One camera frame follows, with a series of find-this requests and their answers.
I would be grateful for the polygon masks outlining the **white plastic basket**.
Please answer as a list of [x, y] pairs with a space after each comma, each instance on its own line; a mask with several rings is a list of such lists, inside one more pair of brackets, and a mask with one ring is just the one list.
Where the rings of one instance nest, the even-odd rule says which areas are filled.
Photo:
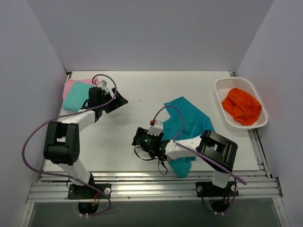
[[267, 124], [266, 110], [252, 83], [247, 79], [219, 79], [214, 83], [214, 91], [229, 130], [249, 131]]

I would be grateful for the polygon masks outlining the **aluminium rail frame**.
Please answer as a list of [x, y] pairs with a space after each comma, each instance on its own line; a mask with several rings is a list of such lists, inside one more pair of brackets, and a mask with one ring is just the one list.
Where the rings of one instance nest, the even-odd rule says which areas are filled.
[[[177, 177], [172, 170], [161, 175], [156, 161], [144, 161], [134, 152], [131, 143], [136, 130], [136, 126], [113, 130], [89, 126], [80, 133], [80, 160], [95, 181], [112, 185], [113, 201], [196, 199], [196, 182], [213, 177], [210, 166], [198, 158], [186, 178]], [[281, 197], [279, 181], [270, 176], [255, 133], [225, 127], [215, 130], [239, 146], [233, 171], [246, 181], [238, 184], [239, 198]]]

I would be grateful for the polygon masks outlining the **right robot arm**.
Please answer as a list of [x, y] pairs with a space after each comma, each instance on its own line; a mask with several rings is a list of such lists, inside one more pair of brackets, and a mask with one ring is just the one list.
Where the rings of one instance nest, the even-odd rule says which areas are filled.
[[200, 157], [214, 169], [210, 183], [212, 193], [221, 195], [227, 190], [238, 149], [235, 142], [212, 130], [205, 130], [202, 135], [186, 140], [164, 140], [163, 137], [162, 129], [155, 126], [150, 129], [139, 127], [132, 145], [160, 162]]

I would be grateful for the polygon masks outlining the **folded mint t shirt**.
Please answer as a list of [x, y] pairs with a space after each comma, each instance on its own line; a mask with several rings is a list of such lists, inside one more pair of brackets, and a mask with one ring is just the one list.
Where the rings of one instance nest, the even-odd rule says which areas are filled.
[[95, 86], [76, 81], [63, 101], [63, 108], [68, 111], [78, 112], [84, 102], [89, 98], [90, 88], [95, 88]]

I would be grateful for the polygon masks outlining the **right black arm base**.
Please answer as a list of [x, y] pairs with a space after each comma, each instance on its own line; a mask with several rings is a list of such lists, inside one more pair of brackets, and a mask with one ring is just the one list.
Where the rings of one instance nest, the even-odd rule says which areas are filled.
[[212, 182], [196, 182], [196, 194], [197, 197], [232, 197], [234, 193], [238, 196], [239, 192], [238, 189], [236, 189], [236, 183], [229, 181], [227, 183], [227, 186], [225, 188], [220, 188], [212, 184]]

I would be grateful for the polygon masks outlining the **folded pink t shirt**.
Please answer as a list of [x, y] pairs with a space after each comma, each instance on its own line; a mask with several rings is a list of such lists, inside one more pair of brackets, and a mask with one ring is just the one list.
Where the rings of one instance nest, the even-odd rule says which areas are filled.
[[74, 79], [69, 79], [67, 82], [64, 84], [64, 89], [63, 89], [63, 100], [67, 97], [69, 94], [72, 86], [74, 85], [75, 82], [81, 82], [81, 83], [86, 83], [86, 84], [92, 84], [91, 79], [83, 79], [83, 80], [74, 80]]

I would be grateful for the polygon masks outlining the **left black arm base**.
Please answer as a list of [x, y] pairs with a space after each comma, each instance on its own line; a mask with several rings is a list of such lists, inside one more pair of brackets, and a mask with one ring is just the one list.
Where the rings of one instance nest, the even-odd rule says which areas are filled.
[[[94, 187], [102, 191], [106, 196], [110, 198], [111, 187], [112, 187], [111, 184], [101, 183], [101, 184], [96, 184]], [[71, 184], [69, 186], [69, 192], [67, 198], [69, 200], [94, 199], [97, 193], [98, 192], [96, 190], [90, 187]]]

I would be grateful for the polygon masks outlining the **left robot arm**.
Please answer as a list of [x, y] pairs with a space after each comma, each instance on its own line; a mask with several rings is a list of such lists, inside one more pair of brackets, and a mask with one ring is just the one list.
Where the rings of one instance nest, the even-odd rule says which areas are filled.
[[88, 97], [80, 110], [62, 122], [48, 123], [43, 155], [46, 160], [58, 165], [79, 186], [78, 192], [84, 198], [91, 198], [96, 191], [92, 174], [80, 161], [80, 132], [97, 122], [103, 113], [110, 113], [128, 103], [116, 88], [114, 97], [101, 87], [89, 89]]

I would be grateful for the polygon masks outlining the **teal t shirt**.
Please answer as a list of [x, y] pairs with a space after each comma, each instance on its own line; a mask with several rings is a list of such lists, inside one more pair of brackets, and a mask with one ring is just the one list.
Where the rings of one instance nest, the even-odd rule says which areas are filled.
[[[163, 140], [171, 140], [179, 132], [182, 124], [179, 111], [184, 117], [184, 127], [177, 140], [200, 136], [205, 130], [214, 131], [211, 119], [184, 97], [179, 97], [164, 105], [175, 106], [178, 109], [167, 108], [170, 118], [163, 122]], [[190, 172], [192, 161], [195, 161], [195, 159], [195, 157], [178, 158], [169, 161], [169, 165], [178, 177], [185, 178]]]

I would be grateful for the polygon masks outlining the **orange t shirt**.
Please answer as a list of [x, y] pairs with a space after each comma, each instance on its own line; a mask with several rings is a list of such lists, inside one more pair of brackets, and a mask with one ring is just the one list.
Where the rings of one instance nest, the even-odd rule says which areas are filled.
[[239, 88], [231, 89], [221, 104], [235, 121], [244, 126], [254, 124], [262, 111], [261, 103]]

